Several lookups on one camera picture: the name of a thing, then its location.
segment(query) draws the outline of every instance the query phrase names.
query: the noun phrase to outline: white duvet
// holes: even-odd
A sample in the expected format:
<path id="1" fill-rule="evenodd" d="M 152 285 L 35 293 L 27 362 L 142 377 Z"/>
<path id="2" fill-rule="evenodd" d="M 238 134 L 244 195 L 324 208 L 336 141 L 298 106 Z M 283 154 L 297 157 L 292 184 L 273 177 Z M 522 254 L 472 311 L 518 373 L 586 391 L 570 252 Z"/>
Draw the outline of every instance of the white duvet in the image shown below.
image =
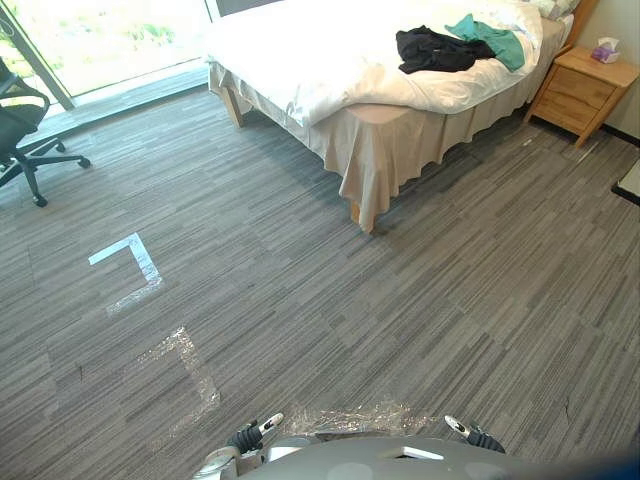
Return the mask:
<path id="1" fill-rule="evenodd" d="M 513 30 L 524 66 L 509 72 L 488 59 L 455 73 L 398 69 L 398 30 L 450 35 L 444 26 L 468 13 Z M 528 75 L 541 42 L 537 7 L 517 0 L 285 0 L 215 20 L 207 57 L 307 126 L 356 103 L 461 112 Z"/>

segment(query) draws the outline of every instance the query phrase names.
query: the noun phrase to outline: black clothing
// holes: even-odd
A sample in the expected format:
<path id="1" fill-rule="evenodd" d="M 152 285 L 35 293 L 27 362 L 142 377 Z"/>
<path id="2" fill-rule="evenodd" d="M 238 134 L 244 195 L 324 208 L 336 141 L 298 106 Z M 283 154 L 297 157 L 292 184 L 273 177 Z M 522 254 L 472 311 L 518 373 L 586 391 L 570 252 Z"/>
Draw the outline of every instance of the black clothing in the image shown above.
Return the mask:
<path id="1" fill-rule="evenodd" d="M 449 35 L 436 33 L 424 25 L 408 32 L 396 33 L 398 53 L 404 63 L 400 70 L 457 72 L 467 70 L 478 58 L 493 58 L 493 50 L 482 40 L 465 42 Z"/>

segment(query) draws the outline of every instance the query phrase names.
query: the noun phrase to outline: green clothing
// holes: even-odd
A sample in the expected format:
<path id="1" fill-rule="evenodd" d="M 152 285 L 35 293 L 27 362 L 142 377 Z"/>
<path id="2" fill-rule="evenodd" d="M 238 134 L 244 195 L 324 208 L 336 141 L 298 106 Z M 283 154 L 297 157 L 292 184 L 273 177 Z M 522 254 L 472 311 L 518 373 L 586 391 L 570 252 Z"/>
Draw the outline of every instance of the green clothing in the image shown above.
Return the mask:
<path id="1" fill-rule="evenodd" d="M 497 30 L 486 23 L 475 22 L 473 15 L 468 14 L 456 25 L 445 27 L 465 42 L 484 40 L 510 72 L 524 65 L 524 50 L 520 41 L 511 30 Z"/>

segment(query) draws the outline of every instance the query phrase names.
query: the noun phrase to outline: nightstand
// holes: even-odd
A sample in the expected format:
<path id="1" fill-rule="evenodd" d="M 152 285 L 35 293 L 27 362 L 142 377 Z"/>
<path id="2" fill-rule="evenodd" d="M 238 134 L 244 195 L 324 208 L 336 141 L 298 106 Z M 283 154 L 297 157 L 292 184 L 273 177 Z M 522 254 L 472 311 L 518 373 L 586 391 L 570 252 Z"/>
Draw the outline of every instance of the nightstand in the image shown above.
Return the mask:
<path id="1" fill-rule="evenodd" d="M 638 67 L 601 63 L 591 51 L 575 47 L 557 57 L 527 115 L 543 118 L 579 136 L 580 147 L 607 119 L 638 76 Z"/>

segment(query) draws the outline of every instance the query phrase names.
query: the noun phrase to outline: black office chair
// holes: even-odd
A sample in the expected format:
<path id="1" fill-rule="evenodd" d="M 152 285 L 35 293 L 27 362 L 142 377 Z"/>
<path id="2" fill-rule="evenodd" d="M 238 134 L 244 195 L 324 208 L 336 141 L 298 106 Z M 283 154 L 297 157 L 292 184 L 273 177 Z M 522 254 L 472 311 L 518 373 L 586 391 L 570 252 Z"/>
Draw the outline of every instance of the black office chair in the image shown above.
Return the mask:
<path id="1" fill-rule="evenodd" d="M 43 101 L 43 105 L 0 104 L 0 187 L 24 173 L 33 194 L 33 202 L 39 207 L 44 207 L 47 200 L 40 195 L 34 175 L 40 165 L 77 161 L 82 168 L 89 168 L 91 162 L 82 155 L 45 155 L 54 147 L 58 152 L 65 151 L 64 145 L 57 138 L 50 139 L 27 153 L 18 150 L 18 143 L 29 133 L 38 130 L 38 125 L 47 114 L 51 102 L 45 94 L 30 87 L 18 75 L 12 73 L 0 57 L 0 100 L 21 97 L 38 97 Z"/>

